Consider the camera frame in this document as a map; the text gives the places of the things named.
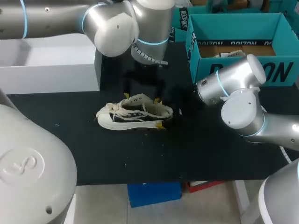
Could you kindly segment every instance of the shoe sole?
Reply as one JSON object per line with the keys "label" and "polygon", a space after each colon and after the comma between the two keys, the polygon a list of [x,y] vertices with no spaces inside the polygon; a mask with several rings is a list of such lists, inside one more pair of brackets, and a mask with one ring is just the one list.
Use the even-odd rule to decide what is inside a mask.
{"label": "shoe sole", "polygon": [[114,131],[124,131],[133,128],[159,128],[159,124],[162,123],[161,120],[155,121],[144,121],[144,122],[130,122],[130,123],[117,123],[111,120],[109,114],[101,114],[98,117],[98,123],[103,128],[114,130]]}

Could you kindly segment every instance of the white box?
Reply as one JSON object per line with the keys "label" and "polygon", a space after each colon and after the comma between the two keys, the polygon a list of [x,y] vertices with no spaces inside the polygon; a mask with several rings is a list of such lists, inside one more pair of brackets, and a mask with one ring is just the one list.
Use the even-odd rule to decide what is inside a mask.
{"label": "white box", "polygon": [[5,94],[99,91],[102,55],[81,34],[0,41]]}

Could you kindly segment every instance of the black work surface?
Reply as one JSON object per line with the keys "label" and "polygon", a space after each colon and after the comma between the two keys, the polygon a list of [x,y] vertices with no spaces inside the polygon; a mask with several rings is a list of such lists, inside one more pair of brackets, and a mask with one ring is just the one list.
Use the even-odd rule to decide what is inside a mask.
{"label": "black work surface", "polygon": [[[110,131],[93,121],[105,103],[124,99],[121,74],[133,67],[129,52],[103,58],[100,93],[9,97],[24,115],[70,148],[78,185],[264,179],[287,164],[278,146],[248,143],[227,128],[221,120],[221,105],[201,110],[189,98],[192,83],[183,43],[169,44],[165,59],[170,67],[160,69],[158,76],[166,82],[163,100],[177,118],[167,131]],[[154,87],[133,82],[131,95],[137,93],[153,98]],[[299,115],[295,87],[262,88],[260,101],[268,112]],[[298,152],[287,153],[292,160],[299,157]]]}

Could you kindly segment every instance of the screw hole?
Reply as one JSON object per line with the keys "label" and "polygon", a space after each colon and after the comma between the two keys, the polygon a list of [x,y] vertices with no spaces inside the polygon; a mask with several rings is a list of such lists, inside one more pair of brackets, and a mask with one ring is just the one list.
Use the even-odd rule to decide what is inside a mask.
{"label": "screw hole", "polygon": [[47,206],[47,207],[46,207],[46,213],[48,213],[49,215],[51,215],[52,212],[53,212],[52,207],[51,207],[51,206]]}

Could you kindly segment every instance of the red object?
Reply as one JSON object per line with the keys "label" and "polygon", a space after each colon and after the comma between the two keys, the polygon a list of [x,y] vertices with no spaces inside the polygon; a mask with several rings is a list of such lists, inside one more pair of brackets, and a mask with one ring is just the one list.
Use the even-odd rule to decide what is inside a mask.
{"label": "red object", "polygon": [[196,191],[199,191],[199,190],[210,188],[212,186],[215,186],[215,185],[218,185],[218,184],[221,184],[221,183],[224,183],[224,182],[226,182],[226,181],[213,181],[213,182],[203,183],[203,184],[200,184],[200,185],[197,185],[197,186],[194,186],[194,187],[190,187],[189,183],[186,183],[186,186],[187,186],[189,192],[193,193],[193,192],[196,192]]}

